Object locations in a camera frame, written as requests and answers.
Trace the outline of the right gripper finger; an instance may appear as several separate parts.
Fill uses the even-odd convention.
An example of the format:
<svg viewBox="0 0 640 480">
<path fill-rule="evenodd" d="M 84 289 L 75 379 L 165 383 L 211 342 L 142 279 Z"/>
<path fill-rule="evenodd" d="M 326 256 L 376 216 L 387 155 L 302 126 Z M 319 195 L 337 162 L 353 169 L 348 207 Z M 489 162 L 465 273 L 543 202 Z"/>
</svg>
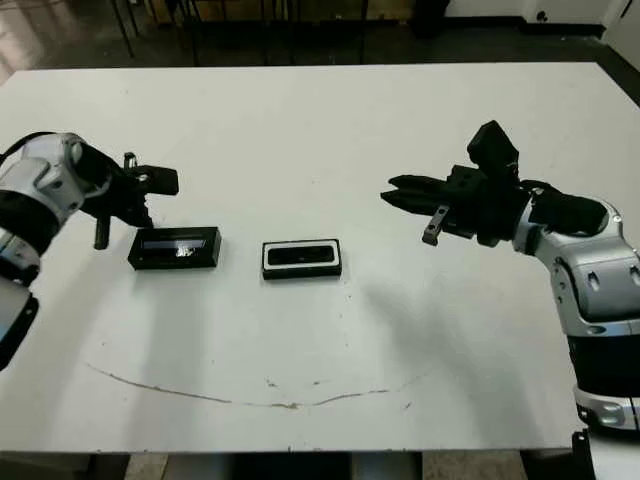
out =
<svg viewBox="0 0 640 480">
<path fill-rule="evenodd" d="M 380 198 L 395 208 L 423 216 L 434 216 L 441 207 L 449 205 L 448 201 L 437 196 L 407 189 L 382 192 Z"/>
<path fill-rule="evenodd" d="M 439 194 L 446 185 L 445 180 L 407 174 L 392 177 L 388 183 L 398 190 L 419 194 Z"/>
</svg>

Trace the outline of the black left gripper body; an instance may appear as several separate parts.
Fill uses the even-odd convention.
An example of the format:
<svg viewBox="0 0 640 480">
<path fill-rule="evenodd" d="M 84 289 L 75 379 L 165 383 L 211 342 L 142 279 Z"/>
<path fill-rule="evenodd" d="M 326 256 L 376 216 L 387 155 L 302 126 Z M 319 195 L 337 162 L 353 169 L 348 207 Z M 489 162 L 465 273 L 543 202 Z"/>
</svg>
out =
<svg viewBox="0 0 640 480">
<path fill-rule="evenodd" d="M 133 152 L 124 154 L 124 166 L 102 152 L 82 152 L 79 177 L 89 184 L 81 210 L 96 219 L 94 248 L 106 249 L 110 239 L 111 218 L 122 220 L 122 212 L 134 207 L 134 195 L 143 192 L 134 168 Z"/>
</svg>

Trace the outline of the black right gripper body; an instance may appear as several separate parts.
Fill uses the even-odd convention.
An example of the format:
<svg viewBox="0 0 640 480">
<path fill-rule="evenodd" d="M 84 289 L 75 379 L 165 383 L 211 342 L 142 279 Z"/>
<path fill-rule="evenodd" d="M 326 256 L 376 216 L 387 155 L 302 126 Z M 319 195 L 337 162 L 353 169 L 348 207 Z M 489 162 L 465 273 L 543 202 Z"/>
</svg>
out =
<svg viewBox="0 0 640 480">
<path fill-rule="evenodd" d="M 475 238 L 483 246 L 511 241 L 530 200 L 530 193 L 518 183 L 460 165 L 445 180 L 433 179 L 428 195 L 435 210 L 422 241 L 432 246 L 443 232 Z"/>
</svg>

